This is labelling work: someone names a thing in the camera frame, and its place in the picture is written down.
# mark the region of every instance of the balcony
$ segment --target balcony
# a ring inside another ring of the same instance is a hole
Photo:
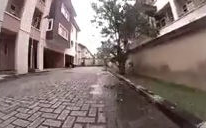
[[[30,37],[36,41],[40,40],[41,31],[35,27],[31,27]]]
[[[20,19],[23,13],[24,3],[25,0],[9,0],[6,12]]]
[[[10,14],[9,12],[5,12],[4,20],[2,23],[2,28],[5,28],[12,32],[17,33],[20,29],[20,23],[21,23],[21,20],[18,17]]]
[[[44,13],[45,11],[45,0],[38,0],[36,4],[36,8]]]
[[[187,24],[190,24],[191,22],[194,22],[194,21],[199,20],[199,19],[206,16],[206,1],[204,1],[198,5],[195,5],[194,7],[192,7],[192,5],[191,5],[191,7],[188,7],[188,8],[189,8],[189,10],[186,12],[185,12],[185,10],[183,10],[184,13],[182,11],[179,12],[179,19],[178,20],[173,21],[170,24],[167,24],[165,27],[163,27],[160,30],[160,35],[164,35],[166,33],[169,33],[175,29],[183,27]]]

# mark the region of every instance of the distant building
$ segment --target distant building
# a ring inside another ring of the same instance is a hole
[[[94,55],[83,44],[78,44],[77,57],[79,66],[94,65]]]

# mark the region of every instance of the window frame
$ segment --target window frame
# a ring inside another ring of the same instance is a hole
[[[64,30],[63,32],[66,32],[66,36],[60,33],[60,29]],[[58,34],[64,39],[69,40],[69,31],[61,23],[59,23],[58,26]]]
[[[51,18],[51,19],[48,19],[48,28],[47,28],[47,31],[52,31],[53,29],[53,25],[54,25],[54,19]]]

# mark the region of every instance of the street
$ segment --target street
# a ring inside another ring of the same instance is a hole
[[[0,82],[0,128],[177,128],[101,67]]]

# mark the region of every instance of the road edge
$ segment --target road edge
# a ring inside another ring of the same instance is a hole
[[[152,102],[160,111],[169,117],[174,123],[181,128],[206,128],[206,121],[199,117],[178,108],[175,104],[166,99],[154,94],[152,91],[144,88],[141,85],[136,85],[126,77],[108,69],[108,71],[134,89],[138,94],[144,96],[148,101]]]

